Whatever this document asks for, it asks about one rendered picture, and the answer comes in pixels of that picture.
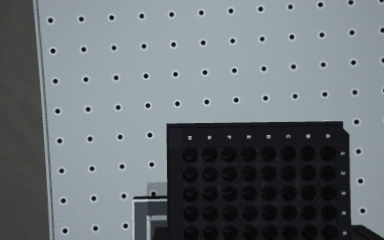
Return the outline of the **black well plate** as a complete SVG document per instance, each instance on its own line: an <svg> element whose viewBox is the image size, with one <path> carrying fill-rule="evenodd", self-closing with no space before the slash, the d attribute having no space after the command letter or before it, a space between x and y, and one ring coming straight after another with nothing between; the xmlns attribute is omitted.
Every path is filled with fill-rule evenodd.
<svg viewBox="0 0 384 240"><path fill-rule="evenodd" d="M171 240L351 240L343 121L168 123L166 134Z"/></svg>

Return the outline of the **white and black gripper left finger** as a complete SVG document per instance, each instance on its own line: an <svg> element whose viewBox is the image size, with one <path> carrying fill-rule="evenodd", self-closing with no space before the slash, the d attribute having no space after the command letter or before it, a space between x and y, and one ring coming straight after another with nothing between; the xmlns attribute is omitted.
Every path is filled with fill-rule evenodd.
<svg viewBox="0 0 384 240"><path fill-rule="evenodd" d="M152 240L171 240L171 232L167 227L156 227Z"/></svg>

